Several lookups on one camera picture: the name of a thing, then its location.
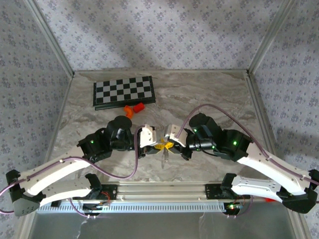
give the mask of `orange plastic piece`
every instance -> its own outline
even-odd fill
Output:
[[[134,113],[138,113],[144,109],[145,109],[145,106],[142,102],[133,107]]]
[[[276,200],[270,199],[270,198],[265,198],[265,201],[266,201],[267,203],[270,203],[270,202],[275,202]]]
[[[132,108],[131,107],[129,107],[129,106],[125,106],[124,107],[124,111],[127,113],[126,114],[126,117],[127,118],[129,118],[129,119],[131,119],[132,117],[133,117],[133,110],[132,110]]]

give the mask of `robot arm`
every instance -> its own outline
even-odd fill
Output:
[[[176,137],[180,127],[169,125],[165,136],[173,142],[170,151],[181,154],[185,160],[190,160],[193,151],[210,150],[211,155],[219,156],[252,167],[272,180],[244,178],[236,174],[226,174],[222,184],[206,185],[207,199],[236,199],[238,195],[254,195],[271,198],[283,203],[287,208],[299,213],[307,213],[315,204],[316,185],[305,178],[319,181],[317,170],[305,171],[289,165],[276,156],[269,154],[278,164],[301,174],[299,178],[266,159],[252,139],[237,130],[222,130],[211,117],[199,113],[190,121],[191,130],[184,129]],[[26,179],[12,188],[10,195],[14,213],[22,216],[35,211],[47,203],[72,197],[88,197],[95,199],[101,193],[102,186],[94,174],[88,174],[83,179],[67,182],[56,182],[66,175],[88,167],[111,156],[112,150],[134,150],[133,135],[130,128],[132,122],[126,117],[116,117],[106,128],[99,129],[79,141],[77,147],[64,155],[47,162],[35,169],[19,173],[12,170],[6,174],[8,184],[20,179]],[[146,154],[157,153],[155,128],[145,125],[138,132],[138,158]]]
[[[272,179],[258,180],[243,178],[236,174],[226,174],[221,191],[227,190],[236,197],[254,195],[271,198],[299,213],[307,213],[316,204],[317,193],[314,190],[317,185],[309,180],[319,182],[317,170],[298,169],[268,153],[275,161],[275,165],[265,158],[250,137],[237,130],[222,130],[211,117],[202,113],[192,117],[189,126],[192,131],[184,129],[181,134],[183,137],[178,139],[174,132],[179,131],[180,128],[176,128],[175,125],[167,128],[165,134],[168,140],[175,143],[172,152],[181,154],[185,160],[190,160],[193,151],[207,153],[206,150],[210,150],[212,153],[209,154],[213,156],[249,166]],[[302,177],[294,176],[284,168]]]

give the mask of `chessboard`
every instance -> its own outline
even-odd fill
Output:
[[[96,82],[93,86],[95,110],[155,103],[151,76]]]

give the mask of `patterned wallpaper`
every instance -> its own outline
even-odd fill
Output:
[[[255,74],[278,156],[319,170],[319,2],[292,9]],[[319,206],[306,215],[319,239]]]
[[[0,188],[5,173],[45,158],[68,77],[22,0],[0,1]],[[12,210],[9,194],[0,207]],[[0,238],[11,239],[17,217],[0,215]]]
[[[36,0],[73,70],[246,69],[282,0]]]

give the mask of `gray marble table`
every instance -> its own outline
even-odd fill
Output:
[[[146,105],[145,110],[134,115],[132,132],[136,126],[145,123],[161,131],[170,123],[181,125],[193,108],[203,103],[212,103],[236,117],[263,143],[246,81],[241,73],[90,72],[75,74],[51,158],[65,153],[86,135],[106,127],[116,116],[125,115],[123,108],[94,110],[94,82],[148,75],[153,77],[156,103]],[[205,107],[200,112],[213,117],[222,128],[239,129],[232,120],[217,110]],[[263,178],[253,169],[204,153],[194,153],[190,161],[170,154],[164,169],[161,167],[161,157],[160,153],[140,159],[138,170],[130,181],[221,181],[225,173],[229,172]],[[113,174],[128,175],[134,167],[134,153],[113,151],[110,158],[97,165]],[[88,172],[97,173],[92,168],[86,168],[68,178],[84,176]],[[97,175],[102,182],[116,181],[101,173]]]

